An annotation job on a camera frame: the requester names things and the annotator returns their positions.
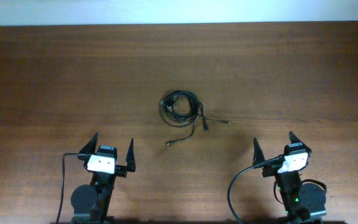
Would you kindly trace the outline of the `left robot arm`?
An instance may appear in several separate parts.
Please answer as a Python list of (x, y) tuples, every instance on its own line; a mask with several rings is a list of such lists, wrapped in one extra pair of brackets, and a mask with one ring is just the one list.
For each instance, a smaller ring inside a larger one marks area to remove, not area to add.
[(126, 155), (126, 165), (118, 165), (117, 149), (98, 146), (98, 133), (79, 151), (77, 158), (83, 167), (92, 173), (89, 184), (77, 187), (70, 198), (73, 207), (72, 223), (112, 224), (114, 217), (108, 216), (109, 204), (118, 177), (125, 178), (135, 172), (134, 142), (131, 141)]

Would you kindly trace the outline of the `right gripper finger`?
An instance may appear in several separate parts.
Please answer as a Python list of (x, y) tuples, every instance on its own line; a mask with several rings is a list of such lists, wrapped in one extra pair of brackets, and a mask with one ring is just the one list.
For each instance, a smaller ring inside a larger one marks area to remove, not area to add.
[(290, 139), (290, 144), (289, 146), (302, 146), (303, 142), (295, 135), (295, 133), (293, 131), (290, 131), (288, 133), (289, 135), (289, 139)]
[(258, 166), (259, 164), (265, 162), (265, 157), (257, 138), (253, 139), (253, 146), (254, 146), (254, 155), (253, 155), (252, 165)]

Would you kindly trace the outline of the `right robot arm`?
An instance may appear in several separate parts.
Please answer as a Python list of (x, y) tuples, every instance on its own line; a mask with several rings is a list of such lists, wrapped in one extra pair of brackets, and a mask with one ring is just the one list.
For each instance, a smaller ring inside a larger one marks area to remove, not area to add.
[(262, 176), (274, 177), (274, 190), (279, 190), (286, 215), (280, 223), (322, 223), (327, 214), (325, 209), (327, 186), (317, 180), (301, 180), (300, 171), (308, 165), (312, 150), (293, 132), (289, 132), (290, 144), (283, 154), (265, 159), (257, 138), (254, 138), (252, 165), (262, 169)]

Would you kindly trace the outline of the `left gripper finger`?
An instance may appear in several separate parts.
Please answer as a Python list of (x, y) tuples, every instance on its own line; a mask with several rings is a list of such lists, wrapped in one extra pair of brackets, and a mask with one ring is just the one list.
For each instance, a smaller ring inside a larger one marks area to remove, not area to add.
[(79, 151), (79, 160), (86, 161), (90, 158), (91, 155), (95, 153), (98, 137), (99, 133), (95, 133), (89, 142)]
[(136, 170), (136, 164), (135, 164), (135, 155), (134, 155), (134, 139), (131, 139), (127, 156), (126, 156), (126, 162), (127, 162), (127, 171), (128, 172), (135, 172)]

